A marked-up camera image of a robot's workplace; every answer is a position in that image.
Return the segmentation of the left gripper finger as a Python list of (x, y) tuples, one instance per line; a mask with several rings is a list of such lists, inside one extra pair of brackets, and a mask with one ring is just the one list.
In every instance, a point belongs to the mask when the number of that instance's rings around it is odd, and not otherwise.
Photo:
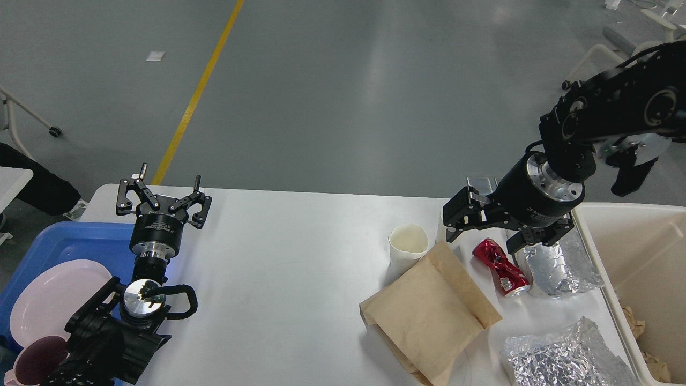
[[(193, 183), (192, 193), (175, 200), (169, 206), (169, 214), (172, 217), (178, 219), (182, 225), (189, 223), (196, 229), (203, 229), (213, 203), (213, 197), (201, 191), (200, 185), (201, 176), (197, 174)], [(189, 214), (188, 210), (195, 205), (199, 205), (198, 212)]]
[[(129, 178), (123, 178), (118, 184), (116, 215), (124, 217), (134, 213), (138, 217), (154, 213), (161, 209), (161, 203), (156, 195), (145, 185), (144, 177), (147, 172), (147, 163), (143, 163), (138, 174), (133, 174)], [(129, 195), (136, 195), (139, 203), (134, 206), (134, 202)]]

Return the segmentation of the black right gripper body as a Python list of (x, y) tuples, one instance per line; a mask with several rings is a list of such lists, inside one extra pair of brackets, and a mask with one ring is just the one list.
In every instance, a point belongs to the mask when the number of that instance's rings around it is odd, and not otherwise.
[(584, 184), (562, 179), (543, 152), (526, 153), (490, 194), (490, 200), (518, 222), (536, 228), (563, 218), (583, 198)]

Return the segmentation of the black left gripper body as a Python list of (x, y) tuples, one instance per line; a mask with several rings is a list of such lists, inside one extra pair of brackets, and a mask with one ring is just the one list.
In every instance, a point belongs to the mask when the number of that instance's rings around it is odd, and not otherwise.
[(187, 222), (187, 210), (176, 213), (135, 210), (136, 221), (129, 249), (141, 256), (145, 251), (160, 251), (165, 257), (175, 257), (181, 248), (182, 232)]

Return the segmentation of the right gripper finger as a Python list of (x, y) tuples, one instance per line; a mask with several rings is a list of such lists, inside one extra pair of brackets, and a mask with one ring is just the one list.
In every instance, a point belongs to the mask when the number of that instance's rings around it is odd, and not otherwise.
[(515, 254), (526, 246), (542, 244), (550, 247), (556, 244), (575, 227), (571, 218), (561, 218), (555, 223), (544, 227), (522, 226), (506, 242), (508, 254)]
[(506, 229), (510, 226), (510, 215), (498, 202), (467, 185), (443, 205), (443, 225), (449, 243), (468, 230)]

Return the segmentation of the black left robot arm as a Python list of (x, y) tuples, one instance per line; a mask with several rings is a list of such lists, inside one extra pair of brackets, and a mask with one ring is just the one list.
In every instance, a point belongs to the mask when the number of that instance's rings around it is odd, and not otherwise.
[(116, 215), (136, 216), (130, 243), (134, 267), (129, 283), (112, 277), (65, 325), (67, 355), (42, 385), (135, 384), (156, 352), (171, 339), (158, 329), (198, 310), (188, 284), (168, 285), (165, 271), (181, 249), (184, 226), (201, 229), (213, 198), (201, 190), (197, 175), (192, 192), (181, 198), (153, 193), (140, 173), (118, 184)]

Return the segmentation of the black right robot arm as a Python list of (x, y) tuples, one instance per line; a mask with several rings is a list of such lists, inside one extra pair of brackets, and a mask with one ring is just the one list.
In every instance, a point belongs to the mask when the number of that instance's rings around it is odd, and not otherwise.
[(684, 141), (684, 64), (684, 41), (666, 42), (574, 81), (493, 192), (465, 186), (443, 206), (446, 242), (497, 227), (514, 232), (510, 254), (556, 244), (574, 227), (568, 213), (583, 202), (598, 159), (619, 170), (612, 193), (637, 191), (672, 140)]

